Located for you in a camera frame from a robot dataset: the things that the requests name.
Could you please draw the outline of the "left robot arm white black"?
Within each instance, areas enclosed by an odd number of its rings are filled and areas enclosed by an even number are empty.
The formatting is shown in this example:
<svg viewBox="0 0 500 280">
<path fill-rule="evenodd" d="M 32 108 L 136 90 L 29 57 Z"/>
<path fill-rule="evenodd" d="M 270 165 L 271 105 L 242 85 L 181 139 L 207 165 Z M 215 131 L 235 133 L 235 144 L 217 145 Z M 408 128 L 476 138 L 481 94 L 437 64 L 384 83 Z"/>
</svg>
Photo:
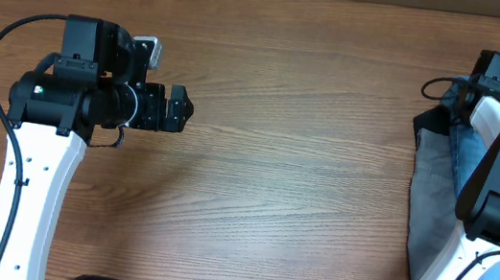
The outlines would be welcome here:
<svg viewBox="0 0 500 280">
<path fill-rule="evenodd" d="M 114 22 L 76 14 L 25 17 L 0 31 L 44 20 L 64 23 L 61 50 L 10 87 L 0 103 L 7 133 L 0 182 L 0 280 L 46 280 L 60 209 L 97 127 L 182 132 L 194 114 L 187 90 L 166 91 L 147 75 L 159 66 L 156 36 L 132 36 Z"/>
</svg>

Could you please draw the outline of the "grey folded trousers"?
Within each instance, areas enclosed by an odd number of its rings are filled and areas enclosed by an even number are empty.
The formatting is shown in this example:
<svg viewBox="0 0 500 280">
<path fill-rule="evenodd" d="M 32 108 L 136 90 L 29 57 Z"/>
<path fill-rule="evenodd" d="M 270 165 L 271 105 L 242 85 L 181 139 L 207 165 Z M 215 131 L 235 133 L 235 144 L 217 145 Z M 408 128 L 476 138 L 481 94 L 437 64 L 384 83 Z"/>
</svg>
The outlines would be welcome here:
<svg viewBox="0 0 500 280">
<path fill-rule="evenodd" d="M 449 137 L 420 129 L 416 139 L 407 239 L 410 280 L 419 280 L 431 266 L 456 223 Z"/>
</svg>

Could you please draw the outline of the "black folded garment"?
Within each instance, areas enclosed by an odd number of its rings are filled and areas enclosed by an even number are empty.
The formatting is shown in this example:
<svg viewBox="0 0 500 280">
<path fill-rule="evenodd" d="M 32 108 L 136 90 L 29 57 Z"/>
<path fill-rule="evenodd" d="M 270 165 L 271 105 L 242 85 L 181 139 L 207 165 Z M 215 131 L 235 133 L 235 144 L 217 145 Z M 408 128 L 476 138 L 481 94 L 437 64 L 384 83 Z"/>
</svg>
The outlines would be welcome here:
<svg viewBox="0 0 500 280">
<path fill-rule="evenodd" d="M 421 129 L 426 129 L 448 136 L 451 124 L 450 117 L 448 109 L 443 105 L 424 111 L 413 118 L 414 133 L 417 135 Z"/>
</svg>

